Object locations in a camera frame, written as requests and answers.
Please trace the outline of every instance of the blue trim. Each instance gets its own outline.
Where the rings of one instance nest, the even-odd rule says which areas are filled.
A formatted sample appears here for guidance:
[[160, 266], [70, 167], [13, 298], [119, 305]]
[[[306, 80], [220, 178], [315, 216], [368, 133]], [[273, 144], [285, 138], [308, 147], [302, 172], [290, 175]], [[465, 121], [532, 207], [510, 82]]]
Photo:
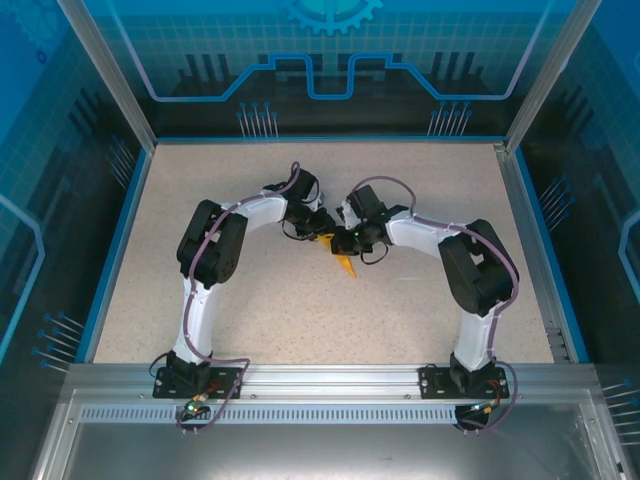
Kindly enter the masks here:
[[504, 137], [499, 135], [473, 135], [467, 137], [433, 137], [429, 135], [354, 135], [317, 137], [269, 137], [269, 138], [243, 138], [243, 137], [158, 137], [162, 143], [293, 143], [293, 142], [414, 142], [417, 140], [426, 142], [446, 143], [496, 143], [503, 142]]
[[633, 270], [633, 266], [631, 265], [629, 257], [627, 256], [629, 235], [631, 234], [631, 229], [633, 228], [633, 226], [638, 222], [640, 222], [640, 208], [636, 209], [635, 212], [629, 215], [622, 225], [622, 232], [620, 233], [620, 244], [618, 246], [618, 256], [620, 257], [620, 261], [622, 262], [624, 271], [627, 274], [627, 278], [629, 278], [631, 288], [633, 288], [633, 292], [636, 294], [636, 298], [640, 303], [640, 282], [638, 282], [636, 272]]
[[140, 198], [142, 197], [142, 190], [144, 189], [149, 167], [151, 166], [151, 157], [152, 156], [144, 149], [140, 151], [140, 155], [138, 156], [136, 168], [133, 171], [133, 176], [129, 184], [129, 190], [124, 199], [122, 210], [120, 211], [120, 218], [113, 233], [109, 253], [107, 254], [107, 259], [102, 269], [102, 275], [100, 276], [100, 281], [98, 282], [98, 287], [93, 297], [91, 310], [89, 310], [87, 323], [76, 352], [76, 362], [84, 363], [90, 361], [89, 356], [93, 355], [95, 343], [102, 333], [107, 308], [109, 302], [111, 302], [111, 296], [120, 271], [122, 258], [124, 257], [129, 235], [133, 227], [133, 220], [136, 216]]
[[540, 237], [542, 237], [542, 245], [549, 260], [549, 265], [551, 266], [551, 274], [553, 275], [553, 279], [556, 284], [558, 296], [560, 297], [560, 303], [562, 304], [562, 308], [567, 319], [567, 326], [569, 327], [568, 333], [571, 336], [569, 340], [571, 340], [571, 342], [573, 343], [576, 355], [578, 356], [578, 361], [580, 363], [589, 363], [589, 354], [587, 353], [587, 348], [584, 344], [582, 333], [580, 333], [578, 319], [576, 318], [576, 314], [573, 310], [573, 305], [571, 304], [571, 299], [569, 298], [569, 292], [567, 291], [567, 286], [564, 283], [564, 278], [562, 277], [562, 272], [560, 271], [560, 264], [558, 263], [556, 252], [553, 249], [553, 244], [551, 243], [551, 236], [549, 235], [549, 230], [544, 223], [544, 217], [542, 215], [540, 203], [538, 202], [538, 197], [536, 196], [535, 189], [533, 188], [533, 182], [531, 181], [531, 176], [529, 175], [529, 169], [527, 168], [524, 160], [524, 155], [522, 154], [520, 147], [518, 147], [518, 149], [516, 150], [516, 159], [518, 161], [520, 173], [522, 174], [522, 179], [524, 180], [524, 186], [527, 190], [527, 195], [529, 196], [529, 200], [531, 201], [531, 207], [533, 209], [536, 223], [538, 224], [537, 226], [540, 232]]
[[29, 277], [20, 293], [20, 298], [18, 299], [18, 303], [16, 304], [16, 308], [13, 310], [11, 314], [11, 320], [9, 320], [9, 325], [7, 325], [7, 330], [4, 332], [2, 336], [2, 342], [0, 342], [0, 365], [4, 360], [4, 356], [7, 353], [7, 349], [9, 348], [9, 344], [11, 343], [11, 339], [13, 338], [13, 334], [16, 331], [18, 326], [18, 322], [22, 318], [22, 313], [24, 311], [24, 307], [27, 305], [27, 300], [29, 300], [29, 295], [31, 295], [31, 290], [33, 289], [33, 285], [36, 283], [36, 279], [38, 278], [38, 274], [40, 273], [40, 268], [44, 263], [44, 239], [42, 238], [42, 230], [40, 229], [40, 225], [38, 222], [31, 217], [26, 211], [21, 210], [17, 207], [15, 203], [9, 200], [4, 195], [0, 194], [0, 205], [4, 206], [13, 213], [18, 219], [24, 223], [29, 229], [33, 232], [33, 236], [36, 241], [36, 248], [38, 250], [38, 256], [36, 257], [35, 262], [33, 263], [33, 267], [31, 267], [31, 272], [29, 273]]

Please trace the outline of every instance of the black bracket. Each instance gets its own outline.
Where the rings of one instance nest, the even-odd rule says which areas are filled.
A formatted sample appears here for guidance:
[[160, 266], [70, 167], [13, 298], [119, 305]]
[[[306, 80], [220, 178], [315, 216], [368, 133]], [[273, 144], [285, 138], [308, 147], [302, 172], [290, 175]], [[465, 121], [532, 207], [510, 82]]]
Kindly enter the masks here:
[[[209, 398], [214, 400], [227, 398], [241, 371], [242, 368], [238, 367], [209, 367], [209, 376], [204, 384], [206, 388], [217, 387], [209, 392]], [[241, 387], [241, 385], [238, 386], [231, 396], [232, 399], [240, 398]], [[171, 369], [167, 367], [158, 369], [153, 386], [153, 398], [188, 399], [200, 393], [202, 393], [201, 387], [184, 382]]]
[[462, 393], [451, 379], [451, 367], [430, 364], [419, 368], [420, 397], [423, 400], [493, 400], [496, 398], [496, 391], [488, 382], [497, 380], [500, 385], [500, 398], [509, 398], [509, 385], [504, 369], [493, 365], [492, 368], [483, 370], [482, 378], [476, 379], [475, 386]]

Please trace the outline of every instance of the glass panel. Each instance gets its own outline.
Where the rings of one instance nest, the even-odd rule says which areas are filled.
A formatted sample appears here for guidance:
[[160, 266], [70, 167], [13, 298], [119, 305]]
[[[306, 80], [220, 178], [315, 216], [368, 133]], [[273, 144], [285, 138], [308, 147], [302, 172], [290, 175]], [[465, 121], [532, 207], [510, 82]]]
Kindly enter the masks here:
[[625, 443], [640, 413], [638, 18], [634, 0], [603, 1], [522, 145], [588, 353], [619, 395]]
[[160, 136], [460, 136], [506, 133], [574, 0], [87, 4]]
[[63, 478], [603, 478], [577, 415], [519, 406], [479, 438], [451, 425], [218, 425], [188, 438], [169, 425], [80, 425]]
[[18, 479], [73, 361], [140, 145], [55, 2], [0, 6], [0, 476]]

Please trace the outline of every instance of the metal plate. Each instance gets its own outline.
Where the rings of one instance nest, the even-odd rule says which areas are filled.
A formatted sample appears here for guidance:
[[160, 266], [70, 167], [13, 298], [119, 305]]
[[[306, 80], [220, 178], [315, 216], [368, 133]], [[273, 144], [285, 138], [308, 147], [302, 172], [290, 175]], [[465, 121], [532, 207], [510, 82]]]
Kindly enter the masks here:
[[449, 375], [449, 367], [437, 367], [436, 365], [427, 365], [418, 369], [418, 377], [420, 379], [420, 396], [423, 400], [437, 399], [465, 399], [469, 398], [478, 400], [492, 400], [496, 398], [496, 391], [488, 384], [488, 380], [497, 380], [500, 382], [500, 398], [509, 398], [509, 385], [503, 368], [495, 367], [482, 379], [482, 384], [486, 388], [476, 388], [467, 395], [460, 395], [458, 387], [451, 380]]
[[[217, 381], [220, 383], [220, 387], [209, 394], [209, 399], [224, 399], [227, 398], [229, 391], [233, 387], [233, 382], [240, 375], [241, 368], [235, 367], [211, 367], [209, 369], [209, 382]], [[231, 398], [240, 398], [240, 385], [233, 393]], [[188, 388], [184, 383], [176, 382], [175, 377], [167, 367], [158, 369], [156, 374], [156, 383], [153, 387], [153, 398], [191, 398], [202, 392], [196, 391], [194, 388]]]

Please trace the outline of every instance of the blue enclosure wall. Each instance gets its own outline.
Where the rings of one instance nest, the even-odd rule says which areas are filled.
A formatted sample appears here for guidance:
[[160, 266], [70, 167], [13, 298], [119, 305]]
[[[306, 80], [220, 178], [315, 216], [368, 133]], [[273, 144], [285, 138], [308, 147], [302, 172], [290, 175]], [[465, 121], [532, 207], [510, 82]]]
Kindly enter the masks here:
[[506, 133], [574, 0], [87, 5], [159, 136], [460, 136]]
[[637, 1], [603, 1], [521, 152], [605, 386], [640, 381], [639, 18]]
[[0, 6], [0, 478], [21, 479], [59, 369], [73, 359], [71, 329], [86, 321], [140, 144], [55, 2]]

